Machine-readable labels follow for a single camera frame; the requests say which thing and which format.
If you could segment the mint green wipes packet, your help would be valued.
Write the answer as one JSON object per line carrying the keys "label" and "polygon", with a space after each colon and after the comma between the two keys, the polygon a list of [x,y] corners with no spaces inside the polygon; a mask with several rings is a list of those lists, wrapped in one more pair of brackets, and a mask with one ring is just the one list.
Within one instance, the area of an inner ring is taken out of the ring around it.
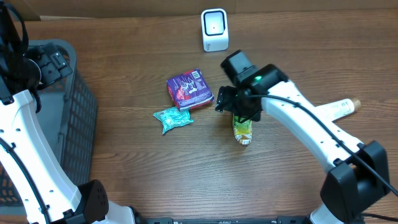
{"label": "mint green wipes packet", "polygon": [[189,111],[179,111],[176,107],[155,112],[153,116],[162,123],[162,134],[166,134],[173,128],[193,123]]}

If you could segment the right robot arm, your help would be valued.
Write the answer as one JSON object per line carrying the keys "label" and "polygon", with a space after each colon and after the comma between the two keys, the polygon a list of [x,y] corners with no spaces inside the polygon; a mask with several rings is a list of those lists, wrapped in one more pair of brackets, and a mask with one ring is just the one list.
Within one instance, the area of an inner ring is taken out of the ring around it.
{"label": "right robot arm", "polygon": [[387,152],[377,141],[368,144],[324,117],[273,64],[257,68],[238,50],[221,68],[231,86],[219,89],[216,111],[230,111],[239,123],[259,121],[261,113],[279,120],[323,167],[322,204],[307,223],[364,223],[365,210],[388,193]]}

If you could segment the white packet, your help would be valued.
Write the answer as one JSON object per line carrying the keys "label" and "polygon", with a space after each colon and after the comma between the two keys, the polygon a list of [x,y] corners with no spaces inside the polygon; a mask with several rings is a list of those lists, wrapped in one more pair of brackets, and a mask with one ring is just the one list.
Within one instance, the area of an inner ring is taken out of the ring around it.
{"label": "white packet", "polygon": [[343,100],[316,106],[316,109],[328,120],[349,116],[361,109],[361,101],[358,98],[346,98]]}

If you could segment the purple sanitary pad pack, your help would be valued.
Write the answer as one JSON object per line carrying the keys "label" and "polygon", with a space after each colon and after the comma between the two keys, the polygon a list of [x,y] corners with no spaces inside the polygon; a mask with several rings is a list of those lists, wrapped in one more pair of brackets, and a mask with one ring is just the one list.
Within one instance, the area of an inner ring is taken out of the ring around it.
{"label": "purple sanitary pad pack", "polygon": [[214,101],[200,69],[181,73],[166,81],[168,92],[179,111],[186,111]]}

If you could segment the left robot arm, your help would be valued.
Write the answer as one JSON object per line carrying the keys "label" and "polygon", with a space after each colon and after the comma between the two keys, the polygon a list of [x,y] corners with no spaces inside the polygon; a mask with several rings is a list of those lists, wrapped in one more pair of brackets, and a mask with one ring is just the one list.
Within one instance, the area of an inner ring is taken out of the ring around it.
{"label": "left robot arm", "polygon": [[141,223],[132,208],[110,201],[103,184],[75,185],[63,171],[37,119],[39,91],[76,74],[76,53],[63,40],[29,40],[18,11],[1,3],[1,164],[29,223]]}

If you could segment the yellow green snack packet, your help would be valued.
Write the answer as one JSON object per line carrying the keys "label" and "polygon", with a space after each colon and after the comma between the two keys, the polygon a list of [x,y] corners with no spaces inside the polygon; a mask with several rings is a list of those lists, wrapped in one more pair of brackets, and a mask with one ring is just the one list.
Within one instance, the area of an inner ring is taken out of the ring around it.
{"label": "yellow green snack packet", "polygon": [[252,121],[238,122],[238,116],[233,116],[233,131],[235,139],[243,146],[250,145],[252,141]]}

